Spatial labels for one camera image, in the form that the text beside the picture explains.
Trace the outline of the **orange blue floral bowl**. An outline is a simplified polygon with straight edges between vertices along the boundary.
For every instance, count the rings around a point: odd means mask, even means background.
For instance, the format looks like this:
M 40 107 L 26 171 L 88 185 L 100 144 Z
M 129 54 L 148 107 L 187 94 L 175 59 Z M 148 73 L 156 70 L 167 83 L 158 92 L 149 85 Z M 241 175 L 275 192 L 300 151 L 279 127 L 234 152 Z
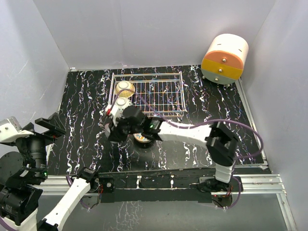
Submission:
M 149 144 L 152 142 L 152 140 L 144 137 L 141 133 L 134 133 L 133 137 L 138 143 L 141 143 L 141 144 Z

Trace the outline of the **blue white patterned bowl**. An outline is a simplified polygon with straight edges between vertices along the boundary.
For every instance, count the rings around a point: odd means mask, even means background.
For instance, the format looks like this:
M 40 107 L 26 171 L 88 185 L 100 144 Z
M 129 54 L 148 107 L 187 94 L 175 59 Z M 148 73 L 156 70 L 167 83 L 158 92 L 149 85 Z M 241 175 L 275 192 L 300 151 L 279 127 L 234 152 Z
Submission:
M 118 107 L 119 112 L 123 113 L 127 107 L 132 106 L 133 104 L 129 98 L 119 97 L 117 98 L 115 105 Z

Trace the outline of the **red rimmed patterned bowl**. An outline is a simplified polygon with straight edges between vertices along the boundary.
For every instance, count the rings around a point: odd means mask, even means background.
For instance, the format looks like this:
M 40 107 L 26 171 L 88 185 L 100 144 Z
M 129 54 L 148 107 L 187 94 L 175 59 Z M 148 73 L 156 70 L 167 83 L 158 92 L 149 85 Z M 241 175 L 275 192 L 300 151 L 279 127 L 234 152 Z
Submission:
M 108 123 L 105 125 L 105 136 L 109 142 L 118 142 L 117 133 L 113 123 Z

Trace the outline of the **yellow dotted sun bowl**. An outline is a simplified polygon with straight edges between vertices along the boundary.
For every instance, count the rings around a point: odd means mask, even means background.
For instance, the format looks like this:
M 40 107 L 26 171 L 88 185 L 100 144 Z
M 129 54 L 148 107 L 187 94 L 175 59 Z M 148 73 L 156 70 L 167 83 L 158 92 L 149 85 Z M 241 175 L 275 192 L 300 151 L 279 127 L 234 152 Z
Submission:
M 135 93 L 134 85 L 129 81 L 120 81 L 115 87 L 115 95 L 119 97 L 130 98 Z

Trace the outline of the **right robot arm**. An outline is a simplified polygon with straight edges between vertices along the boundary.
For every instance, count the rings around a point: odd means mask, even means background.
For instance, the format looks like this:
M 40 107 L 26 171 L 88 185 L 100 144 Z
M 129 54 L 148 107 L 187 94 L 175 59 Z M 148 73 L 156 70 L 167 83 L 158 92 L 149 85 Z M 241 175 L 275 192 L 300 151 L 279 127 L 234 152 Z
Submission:
M 141 134 L 149 141 L 180 141 L 204 147 L 216 164 L 216 172 L 213 178 L 201 182 L 198 189 L 202 192 L 231 189 L 238 138 L 223 122 L 200 126 L 172 123 L 148 117 L 132 105 L 125 109 L 109 105 L 104 114 L 111 120 L 105 127 L 110 142 L 124 142 L 129 135 Z

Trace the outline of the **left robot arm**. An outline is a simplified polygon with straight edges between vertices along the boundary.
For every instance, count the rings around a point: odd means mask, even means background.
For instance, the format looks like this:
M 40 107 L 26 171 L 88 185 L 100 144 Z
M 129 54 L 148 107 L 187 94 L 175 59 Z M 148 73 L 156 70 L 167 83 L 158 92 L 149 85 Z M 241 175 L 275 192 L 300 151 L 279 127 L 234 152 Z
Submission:
M 17 151 L 0 158 L 0 224 L 7 231 L 60 231 L 84 195 L 99 188 L 98 173 L 84 167 L 75 177 L 67 177 L 68 191 L 54 209 L 37 221 L 38 186 L 48 178 L 46 147 L 66 133 L 58 113 L 38 118 L 35 124 L 46 128 L 39 133 L 35 125 L 20 126 L 14 116 L 0 123 L 0 142 Z

